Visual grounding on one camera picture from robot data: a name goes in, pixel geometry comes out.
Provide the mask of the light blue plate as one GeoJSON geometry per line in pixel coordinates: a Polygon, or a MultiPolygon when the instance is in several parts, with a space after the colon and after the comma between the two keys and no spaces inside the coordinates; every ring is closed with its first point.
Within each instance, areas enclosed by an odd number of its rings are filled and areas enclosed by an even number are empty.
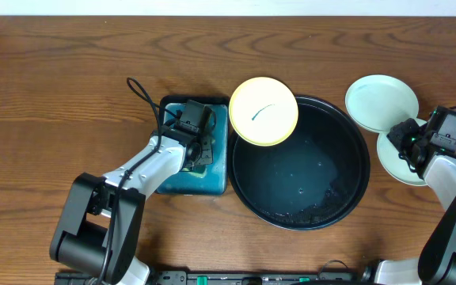
{"type": "Polygon", "coordinates": [[[398,157],[399,153],[393,144],[387,139],[390,128],[397,124],[396,120],[389,120],[378,135],[377,155],[385,171],[396,180],[411,186],[426,186],[426,182],[412,173],[405,160],[398,157]]]}

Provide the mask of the pale green plate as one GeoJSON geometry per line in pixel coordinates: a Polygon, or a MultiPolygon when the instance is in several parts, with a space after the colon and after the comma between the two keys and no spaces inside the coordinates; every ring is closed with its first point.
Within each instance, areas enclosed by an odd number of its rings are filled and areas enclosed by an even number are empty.
{"type": "Polygon", "coordinates": [[[362,128],[387,132],[396,124],[415,119],[419,102],[403,81],[383,74],[373,74],[353,82],[346,94],[349,116],[362,128]]]}

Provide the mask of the yellow plate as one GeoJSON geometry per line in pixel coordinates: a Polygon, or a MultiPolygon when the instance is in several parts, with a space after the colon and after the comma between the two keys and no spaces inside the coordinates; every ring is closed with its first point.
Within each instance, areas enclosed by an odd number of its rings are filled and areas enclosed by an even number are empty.
{"type": "Polygon", "coordinates": [[[298,102],[284,83],[269,77],[250,78],[232,93],[229,118],[235,132],[246,142],[274,146],[294,131],[298,102]]]}

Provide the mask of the green yellow sponge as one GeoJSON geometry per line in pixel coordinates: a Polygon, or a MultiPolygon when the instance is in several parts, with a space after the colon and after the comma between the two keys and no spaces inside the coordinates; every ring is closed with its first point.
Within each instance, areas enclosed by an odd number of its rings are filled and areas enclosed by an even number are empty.
{"type": "Polygon", "coordinates": [[[181,170],[182,173],[190,175],[196,178],[203,178],[207,175],[207,166],[206,165],[195,165],[192,167],[184,167],[181,170]]]}

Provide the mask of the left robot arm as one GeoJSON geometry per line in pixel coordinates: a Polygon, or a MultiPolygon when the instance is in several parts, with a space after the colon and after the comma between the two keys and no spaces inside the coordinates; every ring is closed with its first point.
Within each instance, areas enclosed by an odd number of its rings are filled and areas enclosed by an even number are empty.
{"type": "Polygon", "coordinates": [[[184,168],[211,163],[211,135],[156,131],[132,159],[101,177],[72,183],[51,240],[52,260],[102,284],[145,284],[150,267],[136,255],[146,200],[184,168]]]}

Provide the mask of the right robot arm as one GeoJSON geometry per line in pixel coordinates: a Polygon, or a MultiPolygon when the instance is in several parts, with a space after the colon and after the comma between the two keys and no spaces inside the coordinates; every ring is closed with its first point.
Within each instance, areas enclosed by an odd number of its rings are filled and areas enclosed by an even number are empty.
{"type": "Polygon", "coordinates": [[[456,284],[456,115],[412,118],[381,133],[399,158],[433,190],[445,213],[419,257],[381,260],[363,280],[374,284],[456,284]]]}

